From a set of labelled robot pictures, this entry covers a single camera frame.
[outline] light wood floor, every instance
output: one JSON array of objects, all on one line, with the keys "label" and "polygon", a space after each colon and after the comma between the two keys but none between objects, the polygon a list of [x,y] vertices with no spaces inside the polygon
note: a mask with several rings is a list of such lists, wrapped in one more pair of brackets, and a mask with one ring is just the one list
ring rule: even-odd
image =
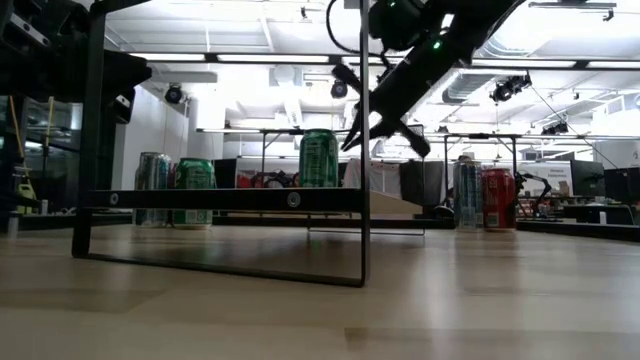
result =
[{"label": "light wood floor", "polygon": [[[75,260],[70,236],[0,238],[0,359],[640,358],[632,244],[376,235],[371,281],[349,289]],[[92,250],[355,275],[357,239],[117,226],[95,228]]]}]

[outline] silver can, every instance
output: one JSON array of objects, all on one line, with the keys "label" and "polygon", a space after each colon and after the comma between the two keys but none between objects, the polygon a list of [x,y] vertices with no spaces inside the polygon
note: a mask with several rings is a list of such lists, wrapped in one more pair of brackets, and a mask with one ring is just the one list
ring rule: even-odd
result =
[{"label": "silver can", "polygon": [[453,191],[456,228],[482,229],[484,227],[482,165],[477,161],[458,161],[453,167]]},{"label": "silver can", "polygon": [[[156,152],[140,154],[140,165],[136,170],[136,190],[166,190],[169,188],[171,158]],[[144,227],[162,227],[167,224],[167,210],[136,209],[133,223]]]}]

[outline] red can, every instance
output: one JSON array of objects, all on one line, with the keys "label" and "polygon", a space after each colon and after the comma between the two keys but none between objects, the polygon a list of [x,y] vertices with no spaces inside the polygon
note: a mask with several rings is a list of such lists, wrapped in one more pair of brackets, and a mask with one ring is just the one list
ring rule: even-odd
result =
[{"label": "red can", "polygon": [[484,184],[484,226],[487,229],[515,229],[516,182],[509,169],[482,172]]}]

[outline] black cable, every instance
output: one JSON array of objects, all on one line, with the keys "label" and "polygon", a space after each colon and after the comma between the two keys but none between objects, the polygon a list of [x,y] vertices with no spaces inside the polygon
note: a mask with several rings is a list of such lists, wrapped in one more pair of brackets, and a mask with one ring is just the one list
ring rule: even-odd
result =
[{"label": "black cable", "polygon": [[[536,93],[536,95],[538,95],[538,97],[540,98],[540,100],[542,100],[542,102],[544,102],[544,104],[545,104],[545,105],[547,105],[547,107],[548,107],[549,109],[551,109],[551,111],[553,111],[553,114],[554,114],[555,116],[557,116],[557,117],[558,117],[558,119],[560,119],[560,121],[561,121],[561,122],[563,122],[563,123],[565,123],[565,124],[567,125],[567,127],[569,128],[569,130],[573,131],[576,135],[580,136],[580,134],[579,134],[577,131],[575,131],[575,130],[573,129],[573,127],[571,127],[571,125],[569,125],[569,123],[568,123],[568,122],[566,122],[566,121],[562,118],[562,116],[560,116],[560,114],[558,114],[558,112],[557,112],[557,111],[556,111],[556,110],[555,110],[551,105],[549,105],[549,103],[547,102],[547,100],[545,100],[545,98],[544,98],[544,97],[542,97],[542,95],[540,95],[540,93],[538,92],[538,90],[536,90],[536,88],[534,88],[533,86],[531,86],[531,90],[533,90],[533,92],[535,92],[535,93]],[[583,138],[582,140],[583,140],[587,145],[589,145],[589,147],[591,147],[591,149],[592,149],[593,151],[595,151],[598,155],[602,156],[602,158],[603,158],[603,159],[607,160],[607,161],[609,162],[609,164],[611,164],[614,168],[616,168],[616,170],[620,169],[616,164],[614,164],[614,163],[613,163],[613,161],[609,160],[609,158],[608,158],[608,157],[604,156],[600,151],[598,151],[598,149],[596,149],[596,147],[595,147],[595,146],[593,146],[593,144],[591,144],[589,141],[587,141],[587,139],[584,139],[584,138]]]},{"label": "black cable", "polygon": [[[331,9],[333,8],[333,5],[335,5],[335,3],[338,0],[331,0],[329,1],[329,5],[327,6],[327,12],[326,12],[326,25],[327,25],[327,33],[329,34],[329,38],[331,39],[331,42],[333,42],[333,44],[340,50],[347,52],[349,54],[355,54],[355,55],[360,55],[360,50],[355,50],[355,49],[350,49],[344,45],[342,45],[338,39],[336,39],[335,35],[333,34],[333,30],[331,29]],[[391,69],[391,63],[389,62],[389,60],[387,59],[387,57],[385,56],[386,52],[388,51],[388,49],[383,49],[382,53],[380,54],[376,54],[376,53],[369,53],[368,56],[372,56],[372,57],[378,57],[380,58],[380,60],[382,60],[382,63],[384,64],[384,66],[387,69]]]}]

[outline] green can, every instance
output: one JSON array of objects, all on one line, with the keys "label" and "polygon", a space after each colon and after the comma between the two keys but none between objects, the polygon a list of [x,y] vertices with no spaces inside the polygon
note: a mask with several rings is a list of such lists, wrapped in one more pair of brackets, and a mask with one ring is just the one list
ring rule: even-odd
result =
[{"label": "green can", "polygon": [[[176,190],[214,189],[213,166],[205,159],[182,158],[176,168]],[[181,228],[206,228],[211,225],[211,210],[174,210],[173,224]]]},{"label": "green can", "polygon": [[327,129],[305,131],[300,143],[300,186],[338,185],[338,139]]}]

